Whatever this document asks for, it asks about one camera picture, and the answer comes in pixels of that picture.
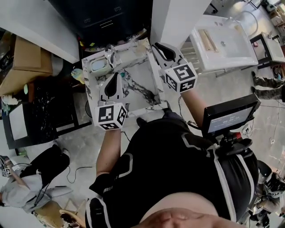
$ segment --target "person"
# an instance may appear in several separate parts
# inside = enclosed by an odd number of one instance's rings
[[[31,212],[42,207],[50,198],[40,195],[51,181],[69,166],[69,152],[61,150],[56,142],[37,156],[22,172],[12,169],[12,163],[6,165],[11,170],[11,177],[0,190],[1,206],[22,208]]]
[[[254,86],[262,86],[273,88],[272,90],[257,90],[251,87],[251,91],[260,99],[264,100],[280,100],[285,102],[285,84],[284,80],[277,80],[275,78],[257,77],[255,72],[251,72]]]
[[[201,127],[206,103],[195,89],[181,95]],[[105,133],[86,204],[87,228],[241,227],[236,221],[258,181],[255,155],[218,158],[217,145],[191,133],[170,108],[162,119],[137,123],[122,156],[121,131]]]

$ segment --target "tile floor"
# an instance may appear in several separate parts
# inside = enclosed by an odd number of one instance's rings
[[[259,30],[270,32],[274,29],[271,24],[267,13],[262,9],[256,10],[252,5],[245,5],[242,1],[229,0],[223,9],[218,12],[218,16],[234,16],[242,10],[249,10],[258,18]],[[244,15],[239,20],[246,21],[246,26],[249,33],[255,30],[254,20],[250,19],[250,15]],[[197,91],[201,97],[208,103],[214,105],[219,102],[225,102],[245,95],[250,94],[250,86],[253,85],[251,72],[252,69],[244,71],[236,71],[223,77],[216,78],[215,75],[200,76],[197,83]],[[269,68],[259,70],[257,73],[260,77],[273,77]],[[179,113],[178,98],[179,95],[165,86],[166,97],[169,101],[173,111]],[[87,101],[86,94],[76,94],[75,104],[77,107],[77,114],[79,122],[88,120],[89,117],[85,113],[85,103]],[[277,106],[285,108],[285,104],[279,104],[277,101],[264,101],[262,105]],[[261,106],[255,114],[254,125],[249,122],[250,126],[253,125],[253,133],[250,138],[253,140],[252,149],[258,159],[281,169],[284,166],[285,158],[283,156],[285,151],[285,109],[272,108]],[[181,100],[181,112],[185,120],[192,120],[192,116],[187,110],[184,102]],[[142,116],[147,121],[162,117],[163,112]],[[136,132],[137,126],[128,126],[123,128],[129,138]],[[191,129],[195,134],[200,134],[199,131]],[[66,169],[55,180],[52,181],[51,187],[56,185],[67,185],[73,189],[73,193],[69,194],[75,204],[80,204],[86,198],[86,191],[90,184],[95,180],[96,176],[96,159],[103,141],[104,133],[95,128],[93,125],[83,129],[65,134],[61,136],[58,142],[70,151],[70,181],[74,181],[75,170],[82,166],[93,166],[93,168],[80,169],[77,171],[76,181],[71,184],[67,181],[66,175],[69,169]],[[122,153],[128,145],[128,140],[122,134]],[[31,160],[33,160],[42,151],[49,148],[50,143],[27,147],[27,153]],[[67,201],[67,196],[57,199],[61,206]]]

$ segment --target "gray cloth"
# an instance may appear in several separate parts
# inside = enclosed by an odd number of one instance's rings
[[[27,184],[28,188],[19,185],[12,177],[1,188],[2,201],[5,205],[23,208],[29,200],[35,198],[39,194],[42,188],[40,175],[26,176],[22,179]]]
[[[275,78],[266,77],[253,77],[253,83],[255,86],[269,87],[272,90],[255,90],[255,95],[264,100],[282,99],[282,87],[285,84],[284,80],[277,80]]]

